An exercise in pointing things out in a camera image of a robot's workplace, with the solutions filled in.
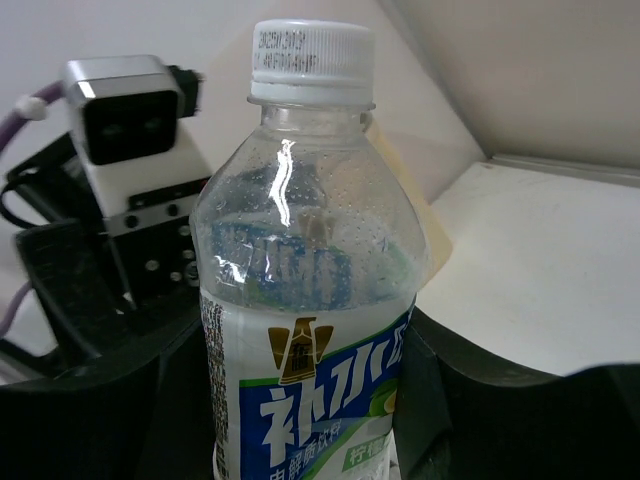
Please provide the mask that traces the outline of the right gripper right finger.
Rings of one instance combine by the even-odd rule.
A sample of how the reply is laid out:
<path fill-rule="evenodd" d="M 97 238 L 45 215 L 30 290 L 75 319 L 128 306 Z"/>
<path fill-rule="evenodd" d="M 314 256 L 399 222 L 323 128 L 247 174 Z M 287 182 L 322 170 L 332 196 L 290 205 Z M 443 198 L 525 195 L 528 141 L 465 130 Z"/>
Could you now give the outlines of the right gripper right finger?
<path fill-rule="evenodd" d="M 552 375 L 416 309 L 393 426 L 404 479 L 636 479 L 639 367 Z"/>

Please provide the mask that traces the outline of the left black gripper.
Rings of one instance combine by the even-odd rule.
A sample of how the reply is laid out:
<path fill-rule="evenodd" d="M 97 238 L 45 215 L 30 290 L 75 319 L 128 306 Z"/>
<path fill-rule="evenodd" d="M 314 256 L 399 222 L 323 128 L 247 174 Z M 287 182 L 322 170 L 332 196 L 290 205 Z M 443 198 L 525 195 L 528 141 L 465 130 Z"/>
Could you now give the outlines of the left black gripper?
<path fill-rule="evenodd" d="M 24 370 L 60 370 L 154 330 L 146 309 L 198 285 L 188 217 L 210 169 L 188 134 L 168 151 L 91 163 L 63 135 L 6 174 L 1 192 L 27 202 L 43 224 L 9 208 L 27 283 L 53 345 L 34 354 L 9 338 L 1 357 Z"/>

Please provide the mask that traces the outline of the crushed clear water bottle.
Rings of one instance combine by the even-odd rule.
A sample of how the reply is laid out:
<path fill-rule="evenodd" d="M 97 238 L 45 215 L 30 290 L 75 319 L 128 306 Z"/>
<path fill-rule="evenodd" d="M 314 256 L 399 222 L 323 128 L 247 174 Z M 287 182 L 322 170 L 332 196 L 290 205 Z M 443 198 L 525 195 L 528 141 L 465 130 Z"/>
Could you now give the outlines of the crushed clear water bottle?
<path fill-rule="evenodd" d="M 218 479 L 385 479 L 428 247 L 366 138 L 374 35 L 276 19 L 253 33 L 254 131 L 191 216 Z"/>

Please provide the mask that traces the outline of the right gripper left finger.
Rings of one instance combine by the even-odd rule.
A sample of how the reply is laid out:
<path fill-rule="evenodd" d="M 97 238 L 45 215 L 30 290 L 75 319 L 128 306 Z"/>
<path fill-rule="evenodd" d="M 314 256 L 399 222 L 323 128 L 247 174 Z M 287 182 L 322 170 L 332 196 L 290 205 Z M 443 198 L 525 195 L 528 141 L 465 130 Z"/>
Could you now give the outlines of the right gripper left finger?
<path fill-rule="evenodd" d="M 55 379 L 1 388 L 4 479 L 209 479 L 214 436 L 198 306 Z"/>

